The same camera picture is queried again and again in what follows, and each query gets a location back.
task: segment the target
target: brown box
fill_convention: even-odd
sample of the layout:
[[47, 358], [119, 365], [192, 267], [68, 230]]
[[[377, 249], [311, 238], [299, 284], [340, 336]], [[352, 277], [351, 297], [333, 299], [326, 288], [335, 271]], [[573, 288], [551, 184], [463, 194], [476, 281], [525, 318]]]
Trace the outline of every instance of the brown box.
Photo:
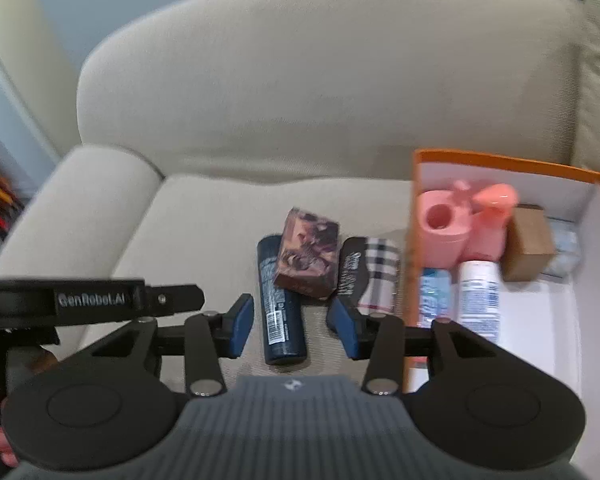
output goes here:
[[293, 208], [286, 216], [274, 283], [326, 300], [338, 279], [338, 223]]
[[507, 227], [507, 247], [500, 267], [505, 282], [531, 282], [555, 256], [551, 228], [539, 206], [513, 210]]

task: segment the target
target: open box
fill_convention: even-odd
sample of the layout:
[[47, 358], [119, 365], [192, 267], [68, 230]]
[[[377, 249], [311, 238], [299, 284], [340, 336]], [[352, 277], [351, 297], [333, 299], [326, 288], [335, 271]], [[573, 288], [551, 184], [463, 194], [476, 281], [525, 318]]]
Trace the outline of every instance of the open box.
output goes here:
[[[411, 263], [403, 305], [404, 321], [418, 321], [422, 252], [417, 197], [450, 189], [456, 179], [486, 185], [511, 184], [521, 203], [538, 204], [547, 216], [576, 222], [582, 260], [563, 282], [540, 278], [500, 285], [499, 344], [567, 384], [583, 401], [587, 424], [573, 463], [588, 478], [600, 478], [600, 173], [570, 166], [455, 150], [414, 154]], [[427, 380], [410, 367], [408, 389]]]

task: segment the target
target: silver bolt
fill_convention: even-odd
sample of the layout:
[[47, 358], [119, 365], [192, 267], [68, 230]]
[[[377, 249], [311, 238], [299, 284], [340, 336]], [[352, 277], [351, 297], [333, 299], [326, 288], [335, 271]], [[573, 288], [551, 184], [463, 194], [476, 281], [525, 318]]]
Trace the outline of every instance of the silver bolt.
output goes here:
[[199, 397], [213, 397], [220, 393], [222, 384], [213, 379], [199, 379], [189, 387], [192, 394]]
[[366, 389], [374, 395], [391, 395], [398, 391], [398, 383], [385, 378], [371, 379]]

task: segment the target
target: dark blue tube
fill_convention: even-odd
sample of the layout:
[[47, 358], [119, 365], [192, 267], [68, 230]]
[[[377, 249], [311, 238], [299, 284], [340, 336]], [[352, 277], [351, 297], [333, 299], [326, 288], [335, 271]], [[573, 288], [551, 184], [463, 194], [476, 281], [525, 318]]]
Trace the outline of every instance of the dark blue tube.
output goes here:
[[273, 284], [281, 240], [281, 235], [269, 235], [258, 243], [262, 344], [268, 365], [288, 365], [306, 359], [300, 295]]

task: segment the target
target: pink bottle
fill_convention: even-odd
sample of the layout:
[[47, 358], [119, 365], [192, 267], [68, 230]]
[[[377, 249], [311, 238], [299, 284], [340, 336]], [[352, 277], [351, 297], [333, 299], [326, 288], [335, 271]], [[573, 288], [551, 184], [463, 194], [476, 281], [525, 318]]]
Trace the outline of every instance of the pink bottle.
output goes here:
[[456, 180], [453, 189], [426, 191], [418, 197], [418, 225], [425, 267], [450, 269], [471, 230], [469, 185]]
[[481, 211], [472, 216], [471, 234], [461, 260], [497, 262], [504, 252], [507, 223], [518, 205], [518, 194], [508, 184], [489, 186], [473, 196]]

